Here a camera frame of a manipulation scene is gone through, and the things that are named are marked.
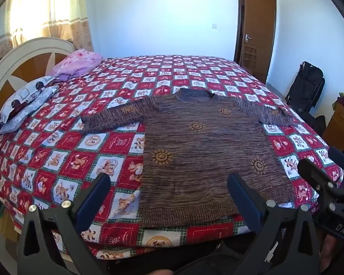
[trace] screw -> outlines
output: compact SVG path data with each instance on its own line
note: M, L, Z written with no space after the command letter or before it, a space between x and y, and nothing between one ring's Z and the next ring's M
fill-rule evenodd
M333 203L330 203L330 205L329 205L329 209L331 210L331 211L335 211L335 205L333 204Z
M72 205L72 202L69 201L69 200L63 201L63 202L61 203L61 206L62 206L64 209L69 208L71 205Z
M29 210L29 212L34 212L37 210L37 206L36 205L30 205L28 210Z
M308 207L306 205L301 205L301 210L304 212L308 211Z
M272 199L268 199L266 201L266 205L270 208L274 208L277 205L277 203L275 201L273 201Z

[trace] brown wooden door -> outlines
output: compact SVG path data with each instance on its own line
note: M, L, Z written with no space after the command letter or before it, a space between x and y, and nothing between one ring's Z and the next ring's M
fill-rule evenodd
M239 64L266 83L272 58L276 22L276 0L244 0L244 25Z

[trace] curtain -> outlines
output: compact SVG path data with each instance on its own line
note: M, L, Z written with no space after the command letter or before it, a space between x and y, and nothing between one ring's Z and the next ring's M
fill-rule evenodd
M0 60L38 37L69 40L93 51L85 0L6 0L0 8Z

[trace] wooden headboard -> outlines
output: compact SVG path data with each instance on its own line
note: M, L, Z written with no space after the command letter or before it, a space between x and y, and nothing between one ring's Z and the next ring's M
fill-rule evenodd
M26 83L48 75L57 63L75 50L69 41L41 37L10 51L0 60L0 110L14 92Z

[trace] bedspread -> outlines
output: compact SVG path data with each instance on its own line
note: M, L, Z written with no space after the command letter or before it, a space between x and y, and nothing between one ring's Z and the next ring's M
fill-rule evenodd
M144 125L82 136L80 115L100 112L146 95L174 94L180 88L207 89L276 108L285 107L296 126L262 125L296 198L285 207L306 204L316 210L318 194L297 172L309 158L339 185L343 171L327 156L327 145L265 85L232 61L213 57L143 56L107 59L84 77L60 83L55 96L15 133L0 136L0 199L21 227L31 204L40 209L74 199L101 172L112 188L90 229L82 233L100 259L119 259L157 247L174 247L229 237L248 231L241 216L173 228L140 226L138 187L142 179ZM54 233L59 249L66 251Z

